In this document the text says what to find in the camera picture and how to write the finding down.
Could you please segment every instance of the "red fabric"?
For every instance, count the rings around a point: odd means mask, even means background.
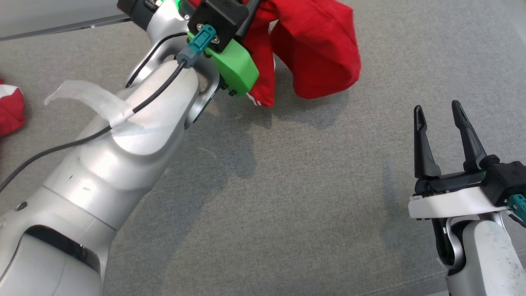
[[[269,35],[268,25],[277,19]],[[267,107],[274,105],[273,52],[292,71],[302,98],[343,91],[360,75],[352,9],[336,0],[263,0],[243,46],[260,73],[250,94]]]
[[[20,89],[0,98],[0,136],[11,134],[26,124],[24,96]]]

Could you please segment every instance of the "gray couch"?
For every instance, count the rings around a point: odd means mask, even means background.
[[[363,70],[348,91],[297,98],[283,63],[276,106],[219,93],[112,245],[106,295],[425,295],[445,290],[429,221],[409,218],[412,110],[443,172],[462,168],[451,100],[488,153],[526,162],[526,45],[493,0],[345,0]],[[66,79],[116,92],[148,50],[132,23],[0,43],[0,77],[27,125],[0,140],[0,177],[73,139],[88,107],[44,98]],[[31,195],[65,152],[0,194]],[[519,257],[526,236],[506,219]]]

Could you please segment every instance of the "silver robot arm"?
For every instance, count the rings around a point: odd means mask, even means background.
[[[187,20],[173,0],[156,9],[146,31],[151,51],[117,94],[131,106],[159,89],[178,66],[165,58],[187,45]],[[197,72],[207,80],[202,92]],[[1,216],[0,295],[102,295],[117,231],[180,149],[219,77],[200,57],[127,122],[73,148],[33,196]],[[79,139],[106,125],[96,116]]]
[[[512,206],[508,200],[515,200],[518,196],[512,195],[524,188],[526,168],[520,162],[500,164],[495,155],[487,156],[460,103],[453,101],[452,109],[466,161],[464,172],[447,175],[441,175],[434,162],[422,108],[414,110],[418,181],[408,207],[412,218],[431,220],[439,260],[448,269],[448,291],[437,295],[526,295],[526,274],[501,217]],[[490,167],[495,164],[497,170]],[[512,178],[507,178],[510,165]],[[516,191],[499,184],[502,181],[513,184]]]

